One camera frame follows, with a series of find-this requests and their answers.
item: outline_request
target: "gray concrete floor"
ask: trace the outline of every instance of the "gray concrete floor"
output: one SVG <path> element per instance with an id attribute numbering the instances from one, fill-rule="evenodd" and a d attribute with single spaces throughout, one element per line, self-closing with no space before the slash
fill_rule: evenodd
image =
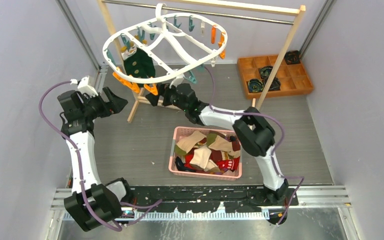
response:
<path id="1" fill-rule="evenodd" d="M 214 105 L 220 108 L 243 110 L 251 105 L 241 87 L 236 64 L 218 64 L 211 69 L 216 79 Z M 198 80 L 192 84 L 196 96 L 209 102 L 212 81 L 208 73 L 194 70 Z M 157 76 L 163 71 L 158 68 Z M 132 123 L 127 123 L 134 98 L 127 87 L 119 83 L 109 69 L 105 86 L 119 97 L 128 100 L 125 109 L 111 117 L 95 121 L 95 158 L 103 183 L 125 178 L 131 185 L 236 185 L 262 184 L 263 176 L 254 158 L 243 153 L 242 177 L 236 181 L 175 176 L 169 172 L 169 157 L 174 129 L 193 125 L 182 111 L 140 104 Z M 278 119 L 285 127 L 283 144 L 276 151 L 283 174 L 305 176 L 304 184 L 332 184 L 319 138 L 310 115 L 306 97 L 275 97 L 264 100 L 262 113 Z M 276 130 L 275 139 L 280 137 Z"/>

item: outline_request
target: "black worn surface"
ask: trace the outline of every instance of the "black worn surface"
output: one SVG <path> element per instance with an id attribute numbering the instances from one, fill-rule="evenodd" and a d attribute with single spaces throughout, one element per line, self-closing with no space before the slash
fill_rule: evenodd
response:
<path id="1" fill-rule="evenodd" d="M 148 206 L 162 199 L 154 211 L 172 213 L 176 208 L 180 213 L 215 212 L 223 202 L 226 213 L 256 213 L 261 212 L 258 206 L 284 206 L 285 199 L 272 204 L 261 195 L 263 186 L 258 185 L 215 185 L 215 186 L 134 186 L 133 203 L 138 206 Z M 293 188 L 288 188 L 286 199 L 290 199 Z M 292 206 L 298 205 L 295 197 Z"/>

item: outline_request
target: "wooden frame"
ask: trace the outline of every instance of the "wooden frame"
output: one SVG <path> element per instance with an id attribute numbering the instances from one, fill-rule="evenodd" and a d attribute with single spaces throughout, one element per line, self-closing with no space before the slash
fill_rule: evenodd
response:
<path id="1" fill-rule="evenodd" d="M 107 4 L 105 3 L 105 0 L 96 0 L 99 9 L 102 13 L 103 19 L 106 23 L 106 26 L 108 28 L 109 34 L 113 35 L 116 33 L 116 28 L 114 26 L 113 20 L 110 16 L 110 12 L 108 10 Z M 264 99 L 266 98 L 266 95 L 269 91 L 270 86 L 272 85 L 273 79 L 276 76 L 276 73 L 279 70 L 279 67 L 282 63 L 282 60 L 285 57 L 286 52 L 288 51 L 289 46 L 291 45 L 292 39 L 294 38 L 295 33 L 297 32 L 297 29 L 303 19 L 304 13 L 306 12 L 306 6 L 301 5 L 299 9 L 294 8 L 286 8 L 286 7 L 276 7 L 276 6 L 265 6 L 265 5 L 259 5 L 259 4 L 250 4 L 250 3 L 241 3 L 241 2 L 233 2 L 233 1 L 224 1 L 224 0 L 165 0 L 164 2 L 176 2 L 176 3 L 183 3 L 183 4 L 193 4 L 193 5 L 203 5 L 203 6 L 209 6 L 209 7 L 219 7 L 219 8 L 225 8 L 225 9 L 236 9 L 236 10 L 246 10 L 246 11 L 252 11 L 252 12 L 259 12 L 259 13 L 268 13 L 268 14 L 276 14 L 276 15 L 284 15 L 284 16 L 293 16 L 293 25 L 290 28 L 286 41 L 281 48 L 278 57 L 276 59 L 276 62 L 273 65 L 273 69 L 270 73 L 270 76 L 268 77 L 267 84 L 265 85 L 261 96 L 258 99 L 258 102 L 256 103 L 256 99 L 252 100 L 252 105 L 255 106 L 258 110 L 261 108 Z M 118 39 L 114 40 L 115 46 L 117 49 L 118 56 L 121 59 L 121 62 L 123 62 L 123 58 L 121 56 L 121 44 Z M 144 96 L 144 89 L 142 88 L 139 92 L 139 94 L 133 92 L 133 96 L 135 98 L 135 102 L 133 104 L 133 108 L 130 112 L 130 115 L 128 116 L 127 121 L 129 123 L 132 122 L 133 117 L 135 116 L 136 110 L 139 107 L 140 103 L 143 104 L 151 104 Z M 158 105 L 162 107 L 161 105 L 162 101 L 158 101 Z M 179 109 L 175 106 L 168 106 L 167 108 L 171 109 Z"/>

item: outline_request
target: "pink plastic basket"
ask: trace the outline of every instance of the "pink plastic basket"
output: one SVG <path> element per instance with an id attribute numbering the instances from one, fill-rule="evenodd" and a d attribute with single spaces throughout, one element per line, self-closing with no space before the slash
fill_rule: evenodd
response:
<path id="1" fill-rule="evenodd" d="M 171 144 L 171 156 L 170 156 L 170 161 L 168 162 L 168 170 L 170 170 L 170 172 L 172 172 L 174 175 L 193 177 L 193 178 L 218 179 L 218 180 L 228 180 L 228 181 L 235 181 L 236 179 L 240 178 L 242 176 L 242 154 L 240 156 L 240 162 L 239 162 L 239 166 L 237 167 L 237 170 L 227 171 L 223 175 L 179 171 L 177 169 L 176 163 L 174 161 L 174 159 L 176 159 L 177 157 L 177 155 L 175 154 L 175 145 L 180 139 L 190 136 L 195 131 L 200 131 L 202 134 L 205 134 L 205 135 L 209 134 L 210 131 L 216 131 L 222 134 L 226 134 L 227 136 L 236 137 L 236 134 L 234 131 L 178 126 L 174 129 L 173 142 Z"/>

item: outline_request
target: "gray wall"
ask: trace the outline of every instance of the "gray wall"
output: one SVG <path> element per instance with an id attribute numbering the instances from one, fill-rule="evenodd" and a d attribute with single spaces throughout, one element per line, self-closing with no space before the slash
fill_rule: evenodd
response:
<path id="1" fill-rule="evenodd" d="M 144 3 L 148 5 L 156 5 L 163 0 L 124 0 L 123 2 L 135 2 Z M 276 7 L 294 8 L 299 9 L 300 5 L 306 5 L 306 13 L 302 20 L 302 23 L 296 32 L 295 38 L 292 41 L 290 49 L 299 50 L 310 31 L 320 9 L 323 6 L 325 0 L 236 0 L 235 2 L 251 3 L 251 4 L 263 4 Z M 98 7 L 96 0 L 67 0 L 76 20 L 78 21 L 84 35 L 87 38 L 94 54 L 100 61 L 104 61 L 102 56 L 102 46 L 105 41 L 110 37 L 107 26 L 102 17 L 101 11 Z M 281 16 L 274 14 L 264 14 L 249 11 L 238 11 L 234 9 L 224 9 L 217 7 L 208 7 L 200 5 L 182 4 L 175 2 L 165 2 L 167 6 L 173 8 L 183 8 L 200 10 L 205 12 L 215 12 L 224 14 L 234 14 L 242 16 L 251 16 L 258 18 L 269 18 L 277 20 L 293 20 L 290 16 Z M 139 8 L 134 6 L 114 5 L 107 4 L 110 11 L 112 20 L 115 25 L 115 29 L 120 31 L 124 28 L 133 26 L 143 21 L 152 19 L 155 17 L 155 10 L 150 8 Z M 228 41 L 226 47 L 226 58 L 224 60 L 218 59 L 218 63 L 236 63 L 238 57 L 248 57 L 255 55 L 267 55 L 278 54 L 282 46 L 285 43 L 286 36 L 291 26 L 279 25 L 266 22 L 256 22 L 249 20 L 232 19 L 225 17 L 206 16 L 212 21 L 220 24 L 224 27 L 228 34 Z M 195 21 L 195 29 L 192 33 L 188 30 L 188 19 L 181 21 L 181 29 L 191 34 L 194 38 L 202 41 L 207 46 L 212 46 L 210 42 L 210 28 L 206 26 L 205 36 L 201 36 L 200 22 Z M 202 58 L 205 54 L 198 54 L 200 51 L 193 44 L 188 44 L 188 41 L 181 41 L 184 43 L 185 49 L 191 53 L 195 58 Z M 115 47 L 110 47 L 110 51 L 114 56 L 116 62 L 120 62 L 119 57 L 116 56 Z M 166 63 L 179 64 L 184 63 L 175 53 L 173 48 L 167 41 L 163 41 L 154 50 L 157 56 L 159 56 Z"/>
<path id="2" fill-rule="evenodd" d="M 53 84 L 87 74 L 96 71 L 55 1 L 0 0 L 0 240 L 43 239 L 71 161 L 38 102 Z M 71 88 L 45 100 L 45 114 L 58 126 L 56 96 Z"/>
<path id="3" fill-rule="evenodd" d="M 337 1 L 304 63 L 332 177 L 366 239 L 384 239 L 384 1 Z"/>

